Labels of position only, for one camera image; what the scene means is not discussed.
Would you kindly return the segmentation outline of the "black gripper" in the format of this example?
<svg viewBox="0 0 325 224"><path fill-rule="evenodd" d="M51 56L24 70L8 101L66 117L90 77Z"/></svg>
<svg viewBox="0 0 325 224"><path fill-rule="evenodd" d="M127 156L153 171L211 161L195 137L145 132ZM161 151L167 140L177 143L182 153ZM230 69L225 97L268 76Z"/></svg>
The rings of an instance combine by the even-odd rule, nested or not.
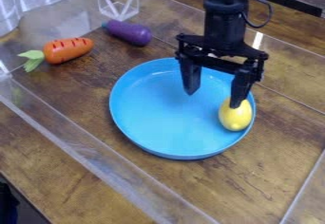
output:
<svg viewBox="0 0 325 224"><path fill-rule="evenodd" d="M202 67L236 74L232 82L230 107L241 106L252 86L262 80L268 54L244 42L248 20L248 0L232 3L205 0L205 33L177 36L177 59L181 64L183 89L193 95L201 87Z"/></svg>

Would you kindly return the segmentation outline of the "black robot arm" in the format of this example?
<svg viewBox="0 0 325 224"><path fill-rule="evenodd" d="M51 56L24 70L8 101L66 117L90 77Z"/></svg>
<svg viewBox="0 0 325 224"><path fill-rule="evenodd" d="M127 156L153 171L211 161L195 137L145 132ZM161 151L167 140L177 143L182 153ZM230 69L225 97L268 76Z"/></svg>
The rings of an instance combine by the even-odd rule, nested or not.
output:
<svg viewBox="0 0 325 224"><path fill-rule="evenodd" d="M265 0L269 14L270 4ZM249 0L203 0L205 34L177 36L175 58L181 64L183 88L191 95L201 86L202 68L233 74L230 107L238 108L254 82L262 80L264 62L269 55L244 42L246 26L261 28L249 21Z"/></svg>

